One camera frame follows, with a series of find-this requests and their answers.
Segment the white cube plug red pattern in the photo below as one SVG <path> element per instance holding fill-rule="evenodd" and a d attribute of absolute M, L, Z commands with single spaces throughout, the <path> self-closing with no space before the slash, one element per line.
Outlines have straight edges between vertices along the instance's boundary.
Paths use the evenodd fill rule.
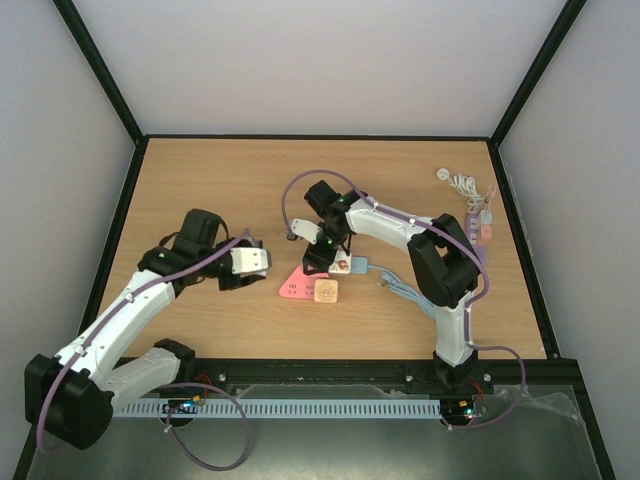
<path fill-rule="evenodd" d="M 352 270 L 352 255 L 338 250 L 333 263 L 328 268 L 330 275 L 349 275 Z"/>

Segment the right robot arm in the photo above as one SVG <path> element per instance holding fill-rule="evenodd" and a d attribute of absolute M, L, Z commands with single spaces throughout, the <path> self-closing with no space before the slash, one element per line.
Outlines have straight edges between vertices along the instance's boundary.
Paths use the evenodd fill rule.
<path fill-rule="evenodd" d="M 304 273 L 328 272 L 339 249 L 350 251 L 355 235 L 375 238 L 406 253 L 416 284 L 435 312 L 437 382 L 450 392 L 466 385 L 477 362 L 471 304 L 483 270 L 458 221 L 448 214 L 435 219 L 412 216 L 357 189 L 342 195 L 324 181 L 310 187 L 304 199 L 320 221 L 285 222 L 290 239 L 308 242 L 302 259 Z"/>

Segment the beige dragon cube plug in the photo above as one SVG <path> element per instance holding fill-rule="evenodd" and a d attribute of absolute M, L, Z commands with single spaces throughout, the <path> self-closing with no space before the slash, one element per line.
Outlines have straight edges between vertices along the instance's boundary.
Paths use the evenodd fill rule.
<path fill-rule="evenodd" d="M 339 283 L 330 278 L 318 278 L 314 282 L 313 300 L 316 303 L 334 304 L 338 301 Z"/>

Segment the pink triangular power strip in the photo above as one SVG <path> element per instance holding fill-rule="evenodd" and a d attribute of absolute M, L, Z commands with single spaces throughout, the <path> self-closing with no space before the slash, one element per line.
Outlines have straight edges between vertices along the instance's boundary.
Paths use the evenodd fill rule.
<path fill-rule="evenodd" d="M 304 273 L 299 265 L 285 280 L 278 294 L 285 299 L 312 300 L 314 298 L 315 277 Z"/>

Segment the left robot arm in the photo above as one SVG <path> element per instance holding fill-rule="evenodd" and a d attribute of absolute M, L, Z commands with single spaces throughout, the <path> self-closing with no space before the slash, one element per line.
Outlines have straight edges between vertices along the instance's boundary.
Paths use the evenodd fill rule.
<path fill-rule="evenodd" d="M 181 228 L 148 250 L 116 299 L 55 355 L 35 355 L 24 372 L 25 417 L 36 446 L 52 435 L 77 449 L 92 446 L 113 415 L 145 394 L 194 371 L 193 349 L 158 341 L 140 358 L 118 362 L 149 322 L 188 287 L 215 279 L 222 291 L 249 286 L 271 268 L 269 251 L 249 231 L 232 237 L 217 214 L 192 209 Z"/>

